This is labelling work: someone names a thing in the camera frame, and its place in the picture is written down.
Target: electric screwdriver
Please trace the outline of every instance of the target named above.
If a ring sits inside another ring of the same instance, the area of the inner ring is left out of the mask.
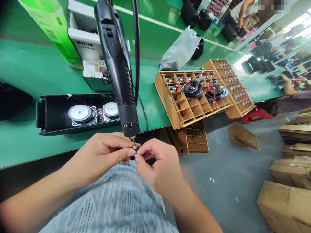
[[[108,76],[115,92],[122,130],[124,136],[133,140],[133,148],[136,150],[135,137],[140,130],[130,56],[123,25],[112,1],[99,0],[94,8],[94,13]]]

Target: plastic bag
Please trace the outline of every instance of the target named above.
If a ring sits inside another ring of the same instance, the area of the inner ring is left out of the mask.
[[[163,55],[160,69],[179,70],[190,60],[201,38],[189,25]]]

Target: gray floor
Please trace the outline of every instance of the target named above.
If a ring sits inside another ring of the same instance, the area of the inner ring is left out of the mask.
[[[277,129],[286,116],[244,125],[258,136],[260,150],[229,141],[228,126],[213,130],[225,121],[228,119],[222,114],[204,120],[210,153],[180,155],[185,177],[224,233],[270,233],[256,199],[263,181],[273,181],[268,168],[283,156],[283,140]],[[167,216],[174,222],[172,209],[165,204]]]

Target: green container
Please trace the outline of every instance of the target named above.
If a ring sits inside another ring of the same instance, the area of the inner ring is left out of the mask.
[[[65,61],[73,68],[82,69],[82,61],[68,33],[64,11],[57,0],[18,0],[37,22]]]

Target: green workbench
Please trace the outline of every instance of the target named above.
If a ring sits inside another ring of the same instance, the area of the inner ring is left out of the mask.
[[[177,10],[170,6],[163,8],[164,2],[155,0],[140,3],[140,14],[151,17],[161,9],[163,19],[156,14],[157,20],[181,25]],[[0,25],[0,80],[11,84],[33,96],[34,101],[41,95],[87,94],[93,93],[82,78],[82,71],[69,67],[58,50],[47,39],[38,25],[17,1],[11,1]],[[132,72],[135,77],[134,29],[132,15],[118,11],[123,22],[125,35],[130,41]],[[180,32],[168,27],[140,19],[141,66],[140,97],[149,120],[149,130],[170,125],[169,119],[154,86],[159,71],[159,61],[165,51],[180,35]],[[213,43],[204,43],[204,54],[196,61],[189,61],[183,70],[198,70],[210,58],[228,59],[239,65],[245,54],[234,52]],[[243,84],[255,95],[253,101],[261,101],[280,96],[273,85],[264,79],[266,75],[247,75],[239,73]],[[141,132],[146,130],[146,119],[141,104],[137,106]],[[121,126],[103,128],[77,134],[59,136],[41,136],[36,128],[35,103],[8,121],[0,121],[0,168],[45,158],[55,154],[80,148],[96,132],[120,132]]]

